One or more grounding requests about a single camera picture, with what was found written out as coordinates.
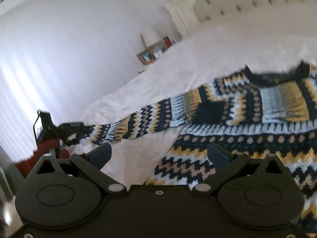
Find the wooden picture frame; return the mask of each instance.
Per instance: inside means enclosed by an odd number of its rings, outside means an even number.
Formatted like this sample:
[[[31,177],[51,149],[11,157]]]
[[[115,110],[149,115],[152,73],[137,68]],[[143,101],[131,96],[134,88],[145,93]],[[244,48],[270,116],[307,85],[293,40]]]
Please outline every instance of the wooden picture frame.
[[[153,55],[153,46],[148,47],[144,51],[137,54],[137,57],[144,65],[149,65],[156,61],[156,58]]]

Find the patterned sweater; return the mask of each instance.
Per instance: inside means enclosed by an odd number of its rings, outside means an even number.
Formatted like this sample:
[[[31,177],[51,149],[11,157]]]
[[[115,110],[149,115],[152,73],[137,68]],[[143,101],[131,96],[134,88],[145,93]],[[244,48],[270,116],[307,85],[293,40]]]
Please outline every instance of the patterned sweater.
[[[148,105],[112,124],[91,126],[99,145],[185,125],[146,184],[195,186],[216,172],[207,158],[215,142],[251,158],[276,154],[303,192],[299,224],[317,233],[317,67],[300,63],[287,74],[245,69]]]

